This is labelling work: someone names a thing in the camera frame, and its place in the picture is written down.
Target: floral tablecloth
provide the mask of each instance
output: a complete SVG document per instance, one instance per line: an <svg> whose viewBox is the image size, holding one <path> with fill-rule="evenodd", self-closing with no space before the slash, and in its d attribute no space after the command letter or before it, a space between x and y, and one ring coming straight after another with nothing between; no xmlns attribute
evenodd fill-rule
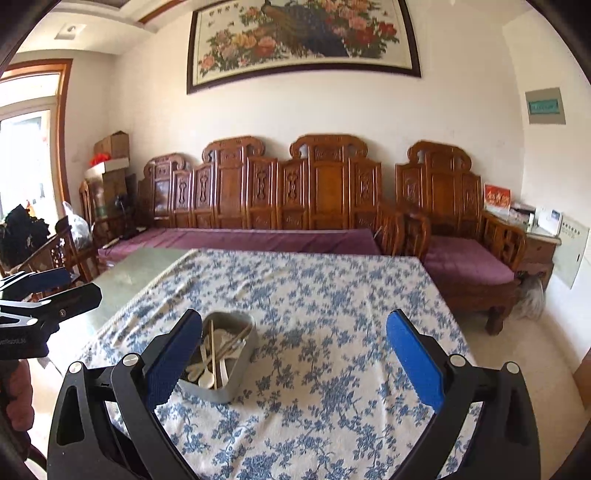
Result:
<svg viewBox="0 0 591 480"><path fill-rule="evenodd" d="M401 308L443 349L471 356L416 258L193 250L139 293L81 360L113 365L168 332L187 308L244 310L259 348L240 393L214 405L177 385L156 413L204 479L388 479L433 411L421 404L386 340ZM478 409L442 472L453 472Z"/></svg>

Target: drawer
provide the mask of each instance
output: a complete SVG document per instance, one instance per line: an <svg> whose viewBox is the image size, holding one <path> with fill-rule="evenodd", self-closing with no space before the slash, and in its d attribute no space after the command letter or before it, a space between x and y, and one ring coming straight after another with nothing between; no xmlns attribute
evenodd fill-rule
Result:
<svg viewBox="0 0 591 480"><path fill-rule="evenodd" d="M528 238L525 243L525 255L522 261L531 263L552 262L554 250L556 250L556 244Z"/></svg>

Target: sofa leg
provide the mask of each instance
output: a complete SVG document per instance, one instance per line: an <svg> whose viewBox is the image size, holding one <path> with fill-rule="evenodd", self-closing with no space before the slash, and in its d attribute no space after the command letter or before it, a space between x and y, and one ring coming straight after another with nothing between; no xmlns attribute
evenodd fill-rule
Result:
<svg viewBox="0 0 591 480"><path fill-rule="evenodd" d="M488 322L486 322L486 331L489 335L498 335L503 329L503 321L511 312L507 307L492 307L488 310Z"/></svg>

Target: wooden door frame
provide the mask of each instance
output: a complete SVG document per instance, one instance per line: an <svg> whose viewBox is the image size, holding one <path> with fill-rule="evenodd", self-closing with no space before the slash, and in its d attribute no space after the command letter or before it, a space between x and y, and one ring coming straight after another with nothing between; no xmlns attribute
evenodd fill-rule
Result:
<svg viewBox="0 0 591 480"><path fill-rule="evenodd" d="M57 131L56 148L58 164L58 184L60 186L61 198L68 203L70 201L70 189L68 187L68 176L66 172L66 100L68 84L70 83L70 72L72 70L72 59L42 59L22 61L10 64L0 77L0 83L14 80L20 77L30 77L44 73L59 73L60 83L57 87Z"/></svg>

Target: picture frame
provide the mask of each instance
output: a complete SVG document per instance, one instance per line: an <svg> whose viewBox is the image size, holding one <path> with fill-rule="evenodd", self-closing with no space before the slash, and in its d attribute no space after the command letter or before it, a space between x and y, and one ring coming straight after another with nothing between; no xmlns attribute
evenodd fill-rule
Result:
<svg viewBox="0 0 591 480"><path fill-rule="evenodd" d="M224 0L193 12L187 94L308 70L421 77L405 0Z"/></svg>

